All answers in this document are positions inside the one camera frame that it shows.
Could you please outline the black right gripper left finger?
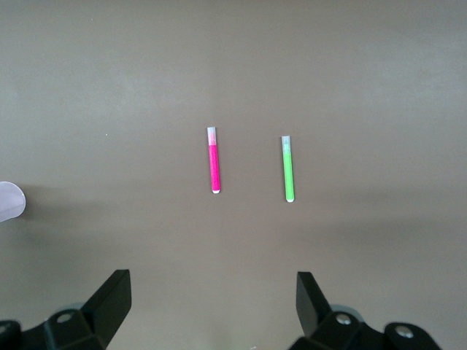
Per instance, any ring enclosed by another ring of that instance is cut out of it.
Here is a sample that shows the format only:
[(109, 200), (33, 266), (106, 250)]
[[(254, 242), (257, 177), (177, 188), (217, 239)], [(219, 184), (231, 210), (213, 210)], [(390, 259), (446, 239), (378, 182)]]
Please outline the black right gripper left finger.
[(1, 321), (2, 349), (106, 349), (131, 309), (131, 274), (116, 270), (79, 308), (60, 310), (28, 330)]

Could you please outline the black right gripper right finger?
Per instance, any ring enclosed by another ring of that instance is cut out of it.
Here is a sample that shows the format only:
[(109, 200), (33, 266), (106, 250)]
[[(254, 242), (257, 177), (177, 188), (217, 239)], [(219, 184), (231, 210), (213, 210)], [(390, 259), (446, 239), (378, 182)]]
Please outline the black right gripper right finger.
[(296, 311), (304, 336), (291, 349), (439, 349), (421, 327), (392, 322), (383, 332), (369, 327), (351, 308), (331, 308), (310, 272), (296, 277)]

